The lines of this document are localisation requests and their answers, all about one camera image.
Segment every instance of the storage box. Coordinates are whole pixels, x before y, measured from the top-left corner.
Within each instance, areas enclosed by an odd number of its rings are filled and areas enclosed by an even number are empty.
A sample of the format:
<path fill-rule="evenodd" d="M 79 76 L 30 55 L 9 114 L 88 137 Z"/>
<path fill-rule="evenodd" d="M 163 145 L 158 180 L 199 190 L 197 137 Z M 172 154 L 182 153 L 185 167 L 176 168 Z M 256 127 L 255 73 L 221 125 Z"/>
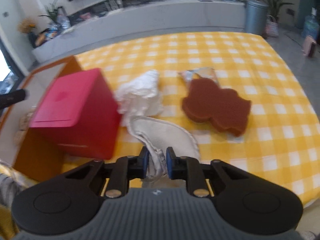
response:
<path fill-rule="evenodd" d="M 120 114 L 100 69 L 55 80 L 32 118 L 30 128 L 70 155 L 110 159 Z"/>

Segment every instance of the cloud-shaped sponge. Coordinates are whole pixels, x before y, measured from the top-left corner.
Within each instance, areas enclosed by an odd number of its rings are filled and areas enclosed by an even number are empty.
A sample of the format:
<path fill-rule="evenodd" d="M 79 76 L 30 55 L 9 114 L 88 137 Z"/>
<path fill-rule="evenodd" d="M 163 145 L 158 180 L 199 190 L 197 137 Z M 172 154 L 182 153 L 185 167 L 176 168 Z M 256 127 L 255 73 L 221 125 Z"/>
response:
<path fill-rule="evenodd" d="M 222 89 L 209 78 L 193 79 L 182 110 L 194 122 L 209 121 L 219 132 L 234 136 L 245 132 L 251 101 L 239 97 L 233 89 Z"/>

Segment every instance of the tablecloth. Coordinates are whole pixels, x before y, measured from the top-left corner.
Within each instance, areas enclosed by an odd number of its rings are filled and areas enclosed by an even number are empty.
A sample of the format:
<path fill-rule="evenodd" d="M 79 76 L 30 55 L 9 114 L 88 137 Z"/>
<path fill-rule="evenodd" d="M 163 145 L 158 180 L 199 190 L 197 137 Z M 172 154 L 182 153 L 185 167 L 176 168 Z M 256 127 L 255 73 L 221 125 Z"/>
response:
<path fill-rule="evenodd" d="M 160 72 L 164 111 L 196 138 L 201 161 L 221 159 L 294 191 L 303 204 L 319 197 L 320 124 L 286 63 L 260 36 L 247 33 L 177 33 L 124 41 L 76 56 L 84 69 L 101 68 L 113 90 L 147 70 Z M 190 121 L 181 110 L 187 88 L 177 72 L 210 66 L 219 83 L 252 101 L 240 138 Z M 120 128 L 114 157 L 138 155 L 141 143 Z M 66 160 L 65 169 L 85 162 Z"/>

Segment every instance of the power outlet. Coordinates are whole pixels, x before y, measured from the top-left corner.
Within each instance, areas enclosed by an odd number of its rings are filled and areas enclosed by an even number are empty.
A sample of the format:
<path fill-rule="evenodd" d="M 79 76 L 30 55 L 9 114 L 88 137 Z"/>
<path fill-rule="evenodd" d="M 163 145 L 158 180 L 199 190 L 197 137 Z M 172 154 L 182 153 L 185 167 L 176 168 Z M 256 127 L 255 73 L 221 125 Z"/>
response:
<path fill-rule="evenodd" d="M 294 15 L 295 15 L 295 11 L 294 11 L 294 10 L 292 10 L 292 9 L 290 9 L 290 8 L 287 8 L 287 14 L 289 14 L 289 15 L 291 15 L 291 16 L 293 16 L 293 17 L 294 17 Z"/>

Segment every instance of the red container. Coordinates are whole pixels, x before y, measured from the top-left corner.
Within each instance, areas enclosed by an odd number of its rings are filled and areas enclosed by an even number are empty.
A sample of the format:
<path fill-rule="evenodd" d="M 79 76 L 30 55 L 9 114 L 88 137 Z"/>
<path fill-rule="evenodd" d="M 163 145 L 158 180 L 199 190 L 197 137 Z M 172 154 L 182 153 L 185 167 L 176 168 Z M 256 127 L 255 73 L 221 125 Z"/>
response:
<path fill-rule="evenodd" d="M 70 155 L 110 159 L 121 115 L 99 68 L 54 81 L 30 127 Z"/>

